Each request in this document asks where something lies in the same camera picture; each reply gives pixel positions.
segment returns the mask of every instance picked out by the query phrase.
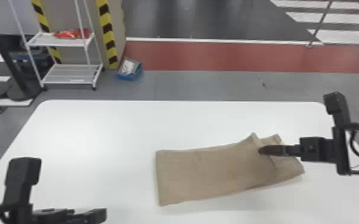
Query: blue box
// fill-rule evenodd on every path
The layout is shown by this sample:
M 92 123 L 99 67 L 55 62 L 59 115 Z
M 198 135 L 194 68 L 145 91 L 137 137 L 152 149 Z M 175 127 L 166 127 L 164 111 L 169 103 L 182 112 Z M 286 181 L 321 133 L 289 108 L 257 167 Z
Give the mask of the blue box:
M 139 63 L 138 68 L 131 74 L 121 74 L 117 71 L 117 77 L 125 80 L 134 80 L 142 73 L 143 63 Z

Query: towel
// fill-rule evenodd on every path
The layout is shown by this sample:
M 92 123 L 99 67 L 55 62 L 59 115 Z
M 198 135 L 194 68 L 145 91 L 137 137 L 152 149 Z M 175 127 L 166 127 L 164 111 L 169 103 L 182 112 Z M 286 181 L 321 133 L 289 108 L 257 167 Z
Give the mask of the towel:
M 290 157 L 260 155 L 259 148 L 281 144 L 278 135 L 259 139 L 252 133 L 228 145 L 156 152 L 160 206 L 205 200 L 272 185 L 304 172 Z

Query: yellow and black striped pillar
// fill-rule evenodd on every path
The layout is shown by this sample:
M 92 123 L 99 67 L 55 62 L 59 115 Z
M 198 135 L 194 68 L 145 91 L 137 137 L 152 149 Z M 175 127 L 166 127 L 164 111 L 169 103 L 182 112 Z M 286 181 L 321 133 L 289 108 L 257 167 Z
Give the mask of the yellow and black striped pillar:
M 96 6 L 99 13 L 106 57 L 109 62 L 107 67 L 110 69 L 118 69 L 116 41 L 114 39 L 112 16 L 109 10 L 109 0 L 96 0 Z
M 41 29 L 45 33 L 50 33 L 50 25 L 49 21 L 46 18 L 45 10 L 42 5 L 41 0 L 31 0 L 33 9 L 36 12 L 36 17 L 38 18 L 38 22 L 41 25 Z M 56 47 L 51 47 L 51 55 L 54 57 L 55 61 L 61 64 L 61 55 Z

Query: red object on shelf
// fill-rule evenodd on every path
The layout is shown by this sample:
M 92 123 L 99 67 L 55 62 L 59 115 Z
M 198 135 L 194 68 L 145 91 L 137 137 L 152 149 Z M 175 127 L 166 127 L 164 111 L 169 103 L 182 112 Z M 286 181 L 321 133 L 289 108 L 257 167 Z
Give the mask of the red object on shelf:
M 83 29 L 83 35 L 85 39 L 89 38 L 89 29 Z M 81 29 L 72 29 L 72 30 L 62 30 L 53 34 L 56 38 L 64 38 L 64 39 L 80 39 L 82 38 Z

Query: red floor stripe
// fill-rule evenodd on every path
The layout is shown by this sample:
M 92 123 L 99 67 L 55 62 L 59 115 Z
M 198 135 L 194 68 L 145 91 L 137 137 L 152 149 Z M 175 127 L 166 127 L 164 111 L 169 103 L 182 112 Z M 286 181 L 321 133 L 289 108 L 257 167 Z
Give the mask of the red floor stripe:
M 359 73 L 358 45 L 127 42 L 146 70 Z

